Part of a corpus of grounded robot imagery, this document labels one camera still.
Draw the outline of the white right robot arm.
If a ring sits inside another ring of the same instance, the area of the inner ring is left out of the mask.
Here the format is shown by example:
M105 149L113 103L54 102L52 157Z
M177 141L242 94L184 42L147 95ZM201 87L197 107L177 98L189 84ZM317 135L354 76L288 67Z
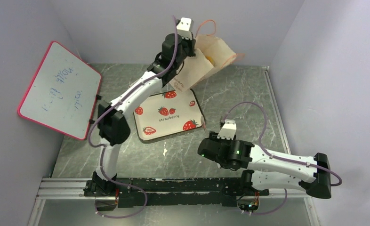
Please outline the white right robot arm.
M252 176L240 181L240 191L250 195L266 189L294 189L319 199L329 199L331 179L329 159L324 153L296 156L239 139L219 139L216 132L201 141L197 153L221 168L252 170Z

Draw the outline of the metal kitchen tongs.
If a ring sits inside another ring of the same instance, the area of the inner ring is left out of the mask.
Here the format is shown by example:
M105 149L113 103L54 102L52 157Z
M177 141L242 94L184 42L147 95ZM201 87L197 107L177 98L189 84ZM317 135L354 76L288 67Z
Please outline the metal kitchen tongs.
M204 131L207 133L207 127L206 127L206 122L205 122L205 118L204 116L202 115L201 116L201 127L204 129Z

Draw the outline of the pink framed whiteboard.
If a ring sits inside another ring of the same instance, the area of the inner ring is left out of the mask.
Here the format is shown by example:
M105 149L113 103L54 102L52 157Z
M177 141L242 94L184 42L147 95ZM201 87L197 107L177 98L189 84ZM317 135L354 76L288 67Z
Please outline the pink framed whiteboard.
M85 140L102 76L52 41L19 104L22 118Z

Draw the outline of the strawberry print tray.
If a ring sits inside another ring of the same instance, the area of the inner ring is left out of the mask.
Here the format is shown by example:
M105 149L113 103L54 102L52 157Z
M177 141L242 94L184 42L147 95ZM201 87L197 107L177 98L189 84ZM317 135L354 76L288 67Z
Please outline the strawberry print tray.
M152 95L134 111L137 134L144 142L200 128L202 117L196 94L191 89Z

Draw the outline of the fake orange donut bread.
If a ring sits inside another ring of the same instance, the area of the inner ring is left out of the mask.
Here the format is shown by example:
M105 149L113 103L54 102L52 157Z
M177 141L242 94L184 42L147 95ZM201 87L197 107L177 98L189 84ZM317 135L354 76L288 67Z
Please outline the fake orange donut bread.
M215 61L212 57L210 56L205 56L205 58L214 66L215 65Z

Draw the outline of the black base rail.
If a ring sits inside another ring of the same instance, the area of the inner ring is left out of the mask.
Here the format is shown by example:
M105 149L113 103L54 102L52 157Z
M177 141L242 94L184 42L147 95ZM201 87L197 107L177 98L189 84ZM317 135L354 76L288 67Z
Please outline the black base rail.
M92 178L85 184L85 197L111 197L118 208L135 206L210 205L235 207L237 198L268 196L242 178L117 178L116 183Z

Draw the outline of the beige paper bag orange handles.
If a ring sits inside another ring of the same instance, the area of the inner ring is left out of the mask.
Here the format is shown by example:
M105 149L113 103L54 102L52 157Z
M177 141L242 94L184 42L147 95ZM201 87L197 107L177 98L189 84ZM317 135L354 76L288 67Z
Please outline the beige paper bag orange handles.
M201 27L208 22L213 23L214 31L210 34L199 33ZM169 82L176 91L184 92L245 57L245 53L234 52L225 41L217 37L216 31L216 22L212 19L199 25L195 36L196 56L186 58L182 71ZM205 56L212 57L215 65L213 66Z

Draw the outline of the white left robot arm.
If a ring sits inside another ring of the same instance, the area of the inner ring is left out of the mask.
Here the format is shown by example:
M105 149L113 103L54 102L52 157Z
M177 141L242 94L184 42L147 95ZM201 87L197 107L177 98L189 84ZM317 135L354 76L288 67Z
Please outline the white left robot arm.
M166 36L162 51L141 78L122 95L98 105L98 117L91 129L98 128L101 155L98 166L87 181L85 196L109 196L121 186L116 166L121 144L130 136L128 117L150 95L166 86L177 74L187 57L194 57L196 40L192 32L179 31Z

